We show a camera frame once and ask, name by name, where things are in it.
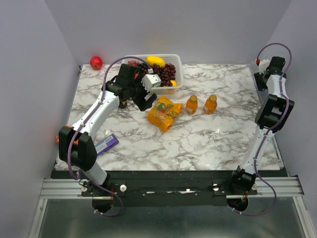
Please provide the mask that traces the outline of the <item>orange juice bottle back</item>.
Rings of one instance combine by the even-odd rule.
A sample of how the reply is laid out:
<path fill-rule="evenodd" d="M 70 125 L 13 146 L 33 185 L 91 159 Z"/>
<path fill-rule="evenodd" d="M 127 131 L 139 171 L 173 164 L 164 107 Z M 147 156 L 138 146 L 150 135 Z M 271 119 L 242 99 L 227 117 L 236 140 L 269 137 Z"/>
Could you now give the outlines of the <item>orange juice bottle back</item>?
<path fill-rule="evenodd" d="M 216 95 L 210 95 L 203 107 L 205 114 L 212 114 L 215 112 L 217 108 L 217 96 Z"/>

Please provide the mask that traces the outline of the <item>orange juice bottle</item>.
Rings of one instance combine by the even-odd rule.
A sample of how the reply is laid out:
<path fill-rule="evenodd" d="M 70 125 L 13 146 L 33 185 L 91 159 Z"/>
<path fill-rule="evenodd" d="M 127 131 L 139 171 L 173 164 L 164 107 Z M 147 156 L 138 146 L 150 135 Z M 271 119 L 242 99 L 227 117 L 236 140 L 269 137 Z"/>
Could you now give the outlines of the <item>orange juice bottle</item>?
<path fill-rule="evenodd" d="M 205 114 L 212 114 L 215 112 L 217 108 L 217 96 L 216 95 L 210 95 L 203 107 Z"/>
<path fill-rule="evenodd" d="M 192 115 L 196 112 L 198 108 L 198 97 L 196 95 L 191 95 L 187 100 L 185 111 Z"/>

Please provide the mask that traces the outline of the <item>clear plastic bottle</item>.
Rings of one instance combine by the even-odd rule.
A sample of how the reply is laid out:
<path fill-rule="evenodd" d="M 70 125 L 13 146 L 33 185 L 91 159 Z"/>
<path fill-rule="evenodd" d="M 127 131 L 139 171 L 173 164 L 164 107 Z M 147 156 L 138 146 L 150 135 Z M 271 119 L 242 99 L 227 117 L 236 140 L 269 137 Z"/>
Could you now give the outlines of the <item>clear plastic bottle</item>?
<path fill-rule="evenodd" d="M 259 72 L 259 67 L 256 65 L 255 61 L 249 63 L 249 70 L 251 72 L 251 76 L 255 85 L 256 93 L 261 103 L 264 102 L 265 98 L 267 97 L 267 89 L 264 88 L 264 85 L 259 81 L 257 76 Z"/>

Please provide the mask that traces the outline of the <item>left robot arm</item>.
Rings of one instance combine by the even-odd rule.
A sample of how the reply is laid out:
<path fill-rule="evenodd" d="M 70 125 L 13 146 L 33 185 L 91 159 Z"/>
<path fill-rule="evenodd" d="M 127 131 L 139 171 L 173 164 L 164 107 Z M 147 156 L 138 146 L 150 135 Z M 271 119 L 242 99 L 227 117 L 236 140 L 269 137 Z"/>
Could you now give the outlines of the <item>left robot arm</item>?
<path fill-rule="evenodd" d="M 102 85 L 102 91 L 88 111 L 72 126 L 64 126 L 58 133 L 59 158 L 69 169 L 76 166 L 93 182 L 93 191 L 104 196 L 110 189 L 110 176 L 97 163 L 94 140 L 97 132 L 120 103 L 132 100 L 140 111 L 152 107 L 157 98 L 146 96 L 151 89 L 160 85 L 161 79 L 152 69 L 148 73 L 136 67 L 122 64 L 118 75 Z"/>

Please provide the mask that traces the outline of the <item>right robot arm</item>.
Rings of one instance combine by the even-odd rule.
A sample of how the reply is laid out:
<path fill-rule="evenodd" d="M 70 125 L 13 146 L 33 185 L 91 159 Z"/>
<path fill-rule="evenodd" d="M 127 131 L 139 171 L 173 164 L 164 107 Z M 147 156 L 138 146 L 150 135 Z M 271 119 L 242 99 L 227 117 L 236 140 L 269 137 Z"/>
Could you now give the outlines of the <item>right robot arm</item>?
<path fill-rule="evenodd" d="M 285 58 L 258 59 L 257 65 L 259 71 L 254 74 L 257 89 L 260 92 L 267 90 L 268 95 L 255 118 L 256 132 L 251 147 L 228 181 L 228 189 L 233 194 L 252 189 L 266 147 L 275 133 L 283 128 L 295 105 L 286 94 Z"/>

